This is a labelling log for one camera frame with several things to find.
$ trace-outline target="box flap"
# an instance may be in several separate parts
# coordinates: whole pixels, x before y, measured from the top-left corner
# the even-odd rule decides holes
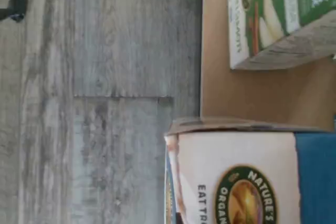
[[[166,136],[202,131],[321,132],[312,127],[257,122],[231,117],[183,118],[175,120]]]

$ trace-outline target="gray wood plank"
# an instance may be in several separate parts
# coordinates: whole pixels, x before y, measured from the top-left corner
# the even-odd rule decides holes
[[[0,0],[6,8],[9,0]],[[0,23],[0,223],[17,224],[20,25]]]
[[[198,97],[202,0],[75,0],[75,95]]]
[[[22,42],[19,224],[67,224],[72,138],[71,0],[30,0]]]
[[[163,221],[170,99],[76,100],[71,221]]]

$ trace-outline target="green cracker box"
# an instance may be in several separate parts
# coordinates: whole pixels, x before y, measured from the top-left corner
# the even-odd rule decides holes
[[[336,0],[228,0],[232,69],[286,69],[336,52]]]

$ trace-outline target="cardboard box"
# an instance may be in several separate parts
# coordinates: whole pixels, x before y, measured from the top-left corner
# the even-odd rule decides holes
[[[335,133],[210,119],[175,123],[165,140],[166,224],[336,219]]]
[[[292,68],[336,52],[336,0],[228,0],[230,66]]]
[[[307,125],[333,131],[336,64],[289,70],[230,69],[227,0],[203,0],[201,115]]]

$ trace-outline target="cardboard surface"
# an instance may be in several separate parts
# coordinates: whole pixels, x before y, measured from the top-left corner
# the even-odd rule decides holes
[[[202,116],[333,130],[336,63],[330,58],[289,70],[229,68],[227,0],[203,0]]]

